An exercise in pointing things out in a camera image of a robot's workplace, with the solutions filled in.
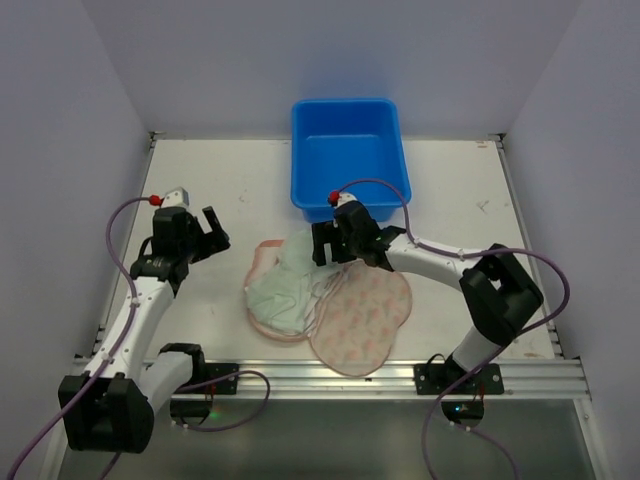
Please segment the floral mesh laundry bag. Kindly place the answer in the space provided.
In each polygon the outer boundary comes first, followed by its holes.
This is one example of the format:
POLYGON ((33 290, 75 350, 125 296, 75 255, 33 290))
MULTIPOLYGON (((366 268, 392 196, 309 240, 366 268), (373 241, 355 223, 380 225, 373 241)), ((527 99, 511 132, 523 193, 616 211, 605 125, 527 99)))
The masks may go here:
POLYGON ((316 308, 316 322, 307 335, 261 335, 282 343, 309 344, 331 370, 348 377, 364 377, 388 359, 398 330, 412 310, 412 291, 399 273, 372 268, 362 261, 328 265, 343 268, 341 283, 316 308))

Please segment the light green bra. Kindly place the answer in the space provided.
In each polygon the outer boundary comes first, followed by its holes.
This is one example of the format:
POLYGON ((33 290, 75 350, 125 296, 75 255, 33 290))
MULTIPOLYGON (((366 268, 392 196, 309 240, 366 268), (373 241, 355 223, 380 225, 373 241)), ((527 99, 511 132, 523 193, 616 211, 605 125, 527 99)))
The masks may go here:
POLYGON ((317 266, 312 253, 308 230, 264 241, 255 249, 244 291, 250 319, 260 331, 293 338, 312 329, 316 308, 344 276, 340 266, 317 266))

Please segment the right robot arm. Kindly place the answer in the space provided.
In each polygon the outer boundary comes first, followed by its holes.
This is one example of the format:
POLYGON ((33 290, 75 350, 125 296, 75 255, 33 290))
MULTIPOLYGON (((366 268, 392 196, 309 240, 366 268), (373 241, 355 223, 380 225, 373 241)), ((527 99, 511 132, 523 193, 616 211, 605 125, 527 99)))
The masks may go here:
POLYGON ((442 362, 414 367, 419 395, 503 393, 499 367, 486 359, 508 347, 542 306, 544 297, 513 252, 494 244, 486 251, 445 255, 422 248, 408 229, 380 226, 357 200, 339 200, 330 221, 311 227, 313 261, 344 264, 355 260, 389 272, 415 274, 459 291, 472 326, 442 362))

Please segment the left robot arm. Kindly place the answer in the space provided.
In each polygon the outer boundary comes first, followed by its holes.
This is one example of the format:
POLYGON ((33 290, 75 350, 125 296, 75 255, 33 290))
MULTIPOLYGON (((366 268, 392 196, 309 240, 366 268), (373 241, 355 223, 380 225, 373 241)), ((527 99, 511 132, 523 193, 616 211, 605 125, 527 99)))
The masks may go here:
POLYGON ((180 387, 205 378, 198 344, 169 343, 151 365, 145 355, 174 302, 190 265, 224 252, 230 239, 215 210, 202 211, 204 231, 183 205, 165 204, 152 217, 152 234, 126 269, 128 292, 99 351, 80 375, 58 389, 68 444, 75 451, 141 453, 155 416, 180 387))

